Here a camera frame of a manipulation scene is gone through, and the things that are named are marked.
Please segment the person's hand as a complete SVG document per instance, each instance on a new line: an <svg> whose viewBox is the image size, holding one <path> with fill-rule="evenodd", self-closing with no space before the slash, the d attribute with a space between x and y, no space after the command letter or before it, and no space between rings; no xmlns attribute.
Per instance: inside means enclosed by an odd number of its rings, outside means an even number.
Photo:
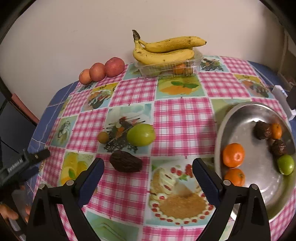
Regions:
<svg viewBox="0 0 296 241"><path fill-rule="evenodd" d="M27 216L25 217L25 222L28 223L29 221L29 215L30 215L31 207L25 206L25 212ZM4 220L11 219L11 220L17 220L19 215L13 211L10 207L8 207L6 204L0 205L0 213Z"/></svg>

